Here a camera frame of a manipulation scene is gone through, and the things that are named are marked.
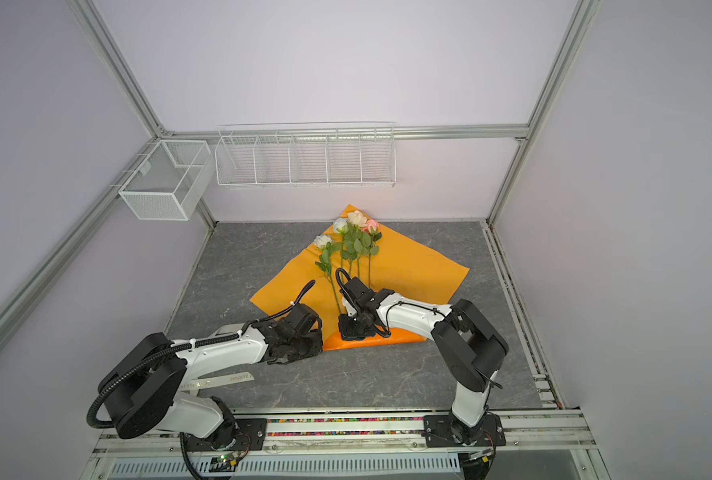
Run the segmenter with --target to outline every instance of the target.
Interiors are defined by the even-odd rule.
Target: black mounting plate
[[[244,451],[247,447],[247,437],[239,435],[239,433],[247,434],[252,440],[249,445],[250,450],[262,450],[262,444],[265,441],[265,427],[268,426],[266,418],[236,418],[238,424],[238,432],[236,433],[236,442],[226,450]],[[209,442],[204,442],[201,438],[195,436],[186,436],[186,451],[187,452],[214,452]]]
[[[505,445],[505,434],[503,434],[503,425],[500,423],[500,418],[493,414],[487,413],[482,418],[482,429],[489,433],[495,442],[495,446],[501,447]],[[450,430],[449,415],[426,415],[423,417],[423,436],[425,443],[429,447],[459,447],[460,443],[452,438]],[[489,438],[482,433],[481,437],[474,444],[475,446],[490,446]]]

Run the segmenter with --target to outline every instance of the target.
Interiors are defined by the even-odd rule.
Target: white wire shelf
[[[217,182],[226,188],[394,185],[393,125],[353,125],[218,127]]]
[[[159,140],[119,195],[140,220],[188,220],[215,173],[204,140]]]

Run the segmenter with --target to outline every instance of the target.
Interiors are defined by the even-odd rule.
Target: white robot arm
[[[486,414],[486,399],[491,386],[497,385],[494,378],[508,351],[505,340],[467,300],[431,305],[392,290],[375,293],[342,269],[335,276],[348,311],[338,323],[343,340],[389,336],[393,327],[437,343],[457,379],[447,436],[453,444],[476,445],[485,417],[494,417]],[[121,438],[157,429],[185,432],[202,439],[211,449],[229,447],[244,434],[225,403],[216,397],[180,392],[179,386],[231,366],[284,364],[321,353],[322,321],[300,303],[313,284],[307,284],[283,312],[247,322],[236,331],[223,327],[200,340],[170,341],[162,333],[149,335],[102,380],[87,422],[94,428],[115,427]],[[464,340],[460,332],[469,331],[470,338]],[[97,419],[103,404],[110,421]]]
[[[346,314],[340,315],[343,340],[362,340],[375,334],[389,336],[401,328],[436,342],[457,380],[450,412],[450,433],[457,443],[472,445],[484,432],[486,400],[508,353],[508,343],[473,303],[433,305],[408,299],[392,290],[375,293],[343,269],[335,271]],[[470,332],[467,340],[460,332]]]

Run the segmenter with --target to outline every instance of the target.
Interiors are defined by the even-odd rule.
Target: gray marble floor
[[[540,398],[494,264],[476,222],[386,224],[470,268],[452,301],[472,301],[500,331],[510,352],[491,408],[540,408]],[[327,224],[219,224],[199,261],[168,337],[207,336],[228,323],[262,315],[250,297],[269,282]],[[323,352],[287,366],[255,364],[222,370],[251,372],[255,380],[206,389],[231,408],[449,408],[455,381],[430,341]]]

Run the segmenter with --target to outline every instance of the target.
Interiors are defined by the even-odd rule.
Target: orange wrapping paper
[[[349,205],[341,217],[358,210]],[[378,240],[380,253],[372,258],[371,288],[379,291],[389,288],[408,298],[421,302],[445,304],[457,291],[468,274],[468,268],[458,265],[436,250],[421,245],[414,240],[401,235],[390,228],[380,225],[379,231],[383,237]],[[325,234],[332,236],[333,241],[341,241],[339,234],[334,234],[330,226]],[[316,280],[316,285],[305,295],[303,303],[310,306],[322,318],[324,350],[341,350],[362,346],[390,345],[394,343],[422,342],[423,337],[402,329],[391,329],[391,336],[384,339],[373,336],[358,342],[344,342],[338,331],[338,308],[334,302],[334,293],[329,280],[315,265],[320,251],[313,243],[299,255],[289,261],[273,280],[268,282],[251,298],[260,310],[267,314],[279,312],[289,306],[300,289],[310,279]],[[334,269],[340,266],[340,255],[332,255],[333,278]],[[365,284],[368,282],[368,258],[361,258],[361,275],[358,274],[356,262],[353,264],[351,276],[359,276]],[[348,270],[348,262],[343,267]],[[337,283],[338,302],[342,301]]]

